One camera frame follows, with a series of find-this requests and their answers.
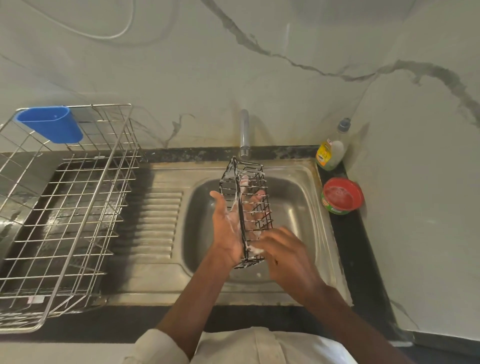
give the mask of metal dish rack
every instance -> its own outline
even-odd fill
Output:
[[[255,255],[249,245],[258,240],[261,231],[273,227],[263,165],[233,157],[220,180],[220,193],[229,211],[237,210],[239,214],[243,259],[235,269],[262,262],[265,258]]]
[[[133,170],[143,158],[131,104],[69,106],[77,144],[0,125],[0,333],[93,307]]]

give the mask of shirt sleeve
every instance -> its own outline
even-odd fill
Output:
[[[166,333],[150,329],[135,343],[133,352],[123,364],[188,364],[182,349]]]

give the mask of plastic bottle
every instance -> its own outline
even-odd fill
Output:
[[[342,161],[350,142],[350,135],[347,133],[349,129],[350,119],[345,118],[338,123],[335,132],[320,144],[316,160],[324,170],[332,170]]]

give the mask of stainless steel sink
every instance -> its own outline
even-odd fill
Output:
[[[321,183],[313,159],[264,165],[275,226],[287,226],[307,245],[322,278],[351,303]],[[175,302],[213,238],[211,190],[225,162],[144,165],[127,197],[128,207],[112,242],[102,292],[107,304],[167,305]],[[295,304],[268,276],[266,262],[235,269],[218,304]]]

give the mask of chrome faucet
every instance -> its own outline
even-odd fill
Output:
[[[250,116],[246,109],[240,110],[240,158],[250,158]]]

